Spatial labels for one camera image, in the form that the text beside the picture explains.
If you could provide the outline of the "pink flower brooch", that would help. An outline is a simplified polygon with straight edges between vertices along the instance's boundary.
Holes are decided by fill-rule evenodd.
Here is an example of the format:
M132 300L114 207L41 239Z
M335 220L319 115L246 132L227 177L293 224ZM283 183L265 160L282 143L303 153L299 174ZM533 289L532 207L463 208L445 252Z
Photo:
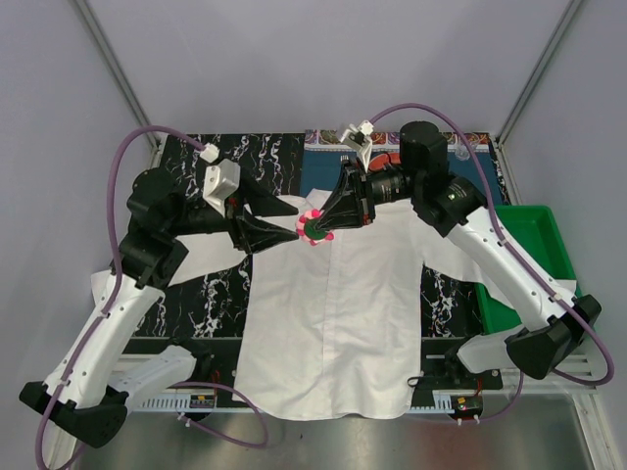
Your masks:
M316 224L320 218L321 211L312 209L301 214L295 223L299 238L311 246L317 246L334 240L334 234L331 231L322 230L317 227Z

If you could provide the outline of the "white button-up shirt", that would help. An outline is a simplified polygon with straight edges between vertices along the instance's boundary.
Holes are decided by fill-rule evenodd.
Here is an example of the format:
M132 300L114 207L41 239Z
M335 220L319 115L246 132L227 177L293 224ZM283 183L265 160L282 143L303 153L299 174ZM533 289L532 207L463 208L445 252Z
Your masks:
M200 321L161 319L160 333L239 337L234 398L294 421L357 414L392 419L410 408L420 369L422 272L480 283L536 320L540 290L513 262L490 261L489 215L440 236L407 200L378 207L373 223L312 247L293 241L249 258L244 311L214 305Z

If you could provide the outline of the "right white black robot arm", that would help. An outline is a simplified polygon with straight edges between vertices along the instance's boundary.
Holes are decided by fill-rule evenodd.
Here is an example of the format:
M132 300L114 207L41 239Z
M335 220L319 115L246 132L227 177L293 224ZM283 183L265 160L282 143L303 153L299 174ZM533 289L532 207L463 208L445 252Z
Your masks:
M450 171L448 142L428 121L400 131L400 161L370 171L373 126L364 121L338 134L356 151L341 163L335 189L307 223L308 232L330 235L372 223L376 207L410 201L418 218L474 261L510 302L519 328L475 336L445 363L445 376L466 388L480 372L514 366L543 380L582 343L601 305L576 296L530 257L490 212L486 197L466 178Z

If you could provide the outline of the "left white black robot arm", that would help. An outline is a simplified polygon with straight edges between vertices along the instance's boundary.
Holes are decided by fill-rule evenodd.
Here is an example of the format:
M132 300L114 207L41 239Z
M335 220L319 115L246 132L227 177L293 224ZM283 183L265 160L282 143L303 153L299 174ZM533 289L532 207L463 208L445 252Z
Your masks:
M90 447L106 445L134 409L161 391L182 382L199 388L211 378L210 350L182 338L127 375L112 376L139 321L164 297L188 256L183 237L224 233L229 246L246 255L298 238L270 223L297 209L247 171L211 166L208 177L210 199L196 203L166 170L149 169L134 180L128 232L80 338L45 380L26 383L20 393L21 402Z

